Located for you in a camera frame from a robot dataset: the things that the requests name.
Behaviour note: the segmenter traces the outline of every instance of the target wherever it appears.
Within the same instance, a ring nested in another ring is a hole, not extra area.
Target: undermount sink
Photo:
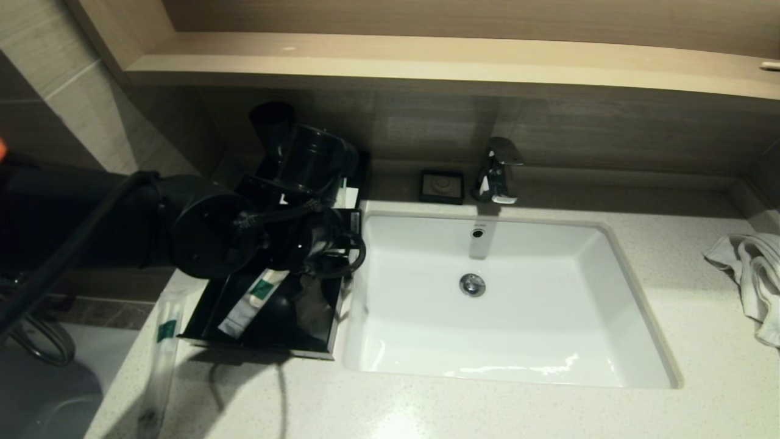
[[[363,235],[350,369],[676,387],[640,292],[598,227],[373,215]],[[461,288],[466,274],[483,294]]]

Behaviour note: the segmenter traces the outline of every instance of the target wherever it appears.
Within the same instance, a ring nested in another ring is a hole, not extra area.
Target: soap dish
[[[463,174],[424,170],[420,177],[420,201],[463,204]]]

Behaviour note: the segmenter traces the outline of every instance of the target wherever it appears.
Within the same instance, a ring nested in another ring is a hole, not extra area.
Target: towel
[[[704,258],[739,285],[745,315],[761,322],[756,339],[780,348],[780,236],[722,237]]]

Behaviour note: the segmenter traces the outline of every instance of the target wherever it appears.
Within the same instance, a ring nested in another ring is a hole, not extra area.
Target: countertop
[[[638,279],[681,388],[632,389],[459,380],[348,370],[286,359],[214,366],[227,359],[179,343],[161,437],[587,437],[777,438],[778,351],[753,338],[736,285],[702,253],[724,234],[753,229],[723,195],[606,187],[526,186],[524,207],[501,218],[605,225]],[[367,212],[476,215],[473,205],[370,201]],[[177,272],[185,316],[204,280]],[[349,299],[342,312],[349,310]],[[149,373],[156,309],[108,390],[87,438],[135,437]]]

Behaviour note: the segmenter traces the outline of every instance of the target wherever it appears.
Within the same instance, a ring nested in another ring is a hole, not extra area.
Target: chrome faucet
[[[491,137],[487,141],[482,167],[471,195],[477,202],[514,204],[517,195],[514,191],[512,166],[524,163],[523,156],[512,141],[505,137]]]

